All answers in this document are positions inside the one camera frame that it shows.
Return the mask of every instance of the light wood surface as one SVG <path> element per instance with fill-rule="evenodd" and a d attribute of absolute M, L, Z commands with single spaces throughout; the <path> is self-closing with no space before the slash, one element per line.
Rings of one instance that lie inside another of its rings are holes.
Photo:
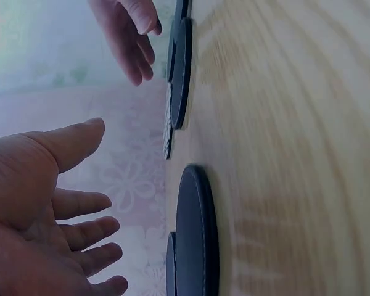
<path fill-rule="evenodd" d="M 192 18 L 168 230 L 198 163 L 221 296 L 370 295 L 370 0 L 193 0 Z"/>

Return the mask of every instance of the stack of coasters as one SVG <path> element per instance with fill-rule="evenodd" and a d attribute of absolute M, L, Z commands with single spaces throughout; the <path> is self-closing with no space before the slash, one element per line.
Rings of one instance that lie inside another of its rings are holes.
<path fill-rule="evenodd" d="M 172 237 L 169 237 L 167 251 L 167 275 L 170 277 L 167 296 L 218 296 L 218 230 L 210 183 L 201 166 L 188 165 L 183 172 L 178 193 L 174 252 L 170 240 Z M 175 257 L 174 275 L 172 256 Z M 175 289 L 170 286 L 173 277 Z"/>
<path fill-rule="evenodd" d="M 167 85 L 165 126 L 163 130 L 163 156 L 169 159 L 171 155 L 171 143 L 173 141 L 173 127 L 171 125 L 171 83 Z"/>

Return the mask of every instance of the round coaster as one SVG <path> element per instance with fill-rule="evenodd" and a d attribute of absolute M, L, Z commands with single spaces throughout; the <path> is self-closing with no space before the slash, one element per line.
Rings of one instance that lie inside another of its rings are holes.
<path fill-rule="evenodd" d="M 182 127 L 187 98 L 189 94 L 189 82 L 191 79 L 192 66 L 192 20 L 184 18 L 178 31 L 171 98 L 171 121 L 173 128 L 178 130 Z"/>
<path fill-rule="evenodd" d="M 218 296 L 219 244 L 210 183 L 204 169 L 185 168 L 176 217 L 178 296 Z"/>
<path fill-rule="evenodd" d="M 167 81 L 168 82 L 171 82 L 171 80 L 173 79 L 174 60 L 175 60 L 175 51 L 176 51 L 174 35 L 175 35 L 175 26 L 174 26 L 174 21 L 173 21 L 171 23 L 170 39 L 168 40 L 168 59 L 167 59 Z"/>
<path fill-rule="evenodd" d="M 175 232 L 168 235 L 166 256 L 166 292 L 167 296 L 176 296 L 175 275 Z"/>
<path fill-rule="evenodd" d="M 171 126 L 171 83 L 167 85 L 165 126 L 163 130 L 163 156 L 169 159 L 171 155 L 171 142 L 173 139 L 173 127 Z"/>
<path fill-rule="evenodd" d="M 178 30 L 183 18 L 187 15 L 187 10 L 189 7 L 189 0 L 177 0 L 177 5 L 175 7 L 174 14 L 174 41 L 178 40 Z"/>

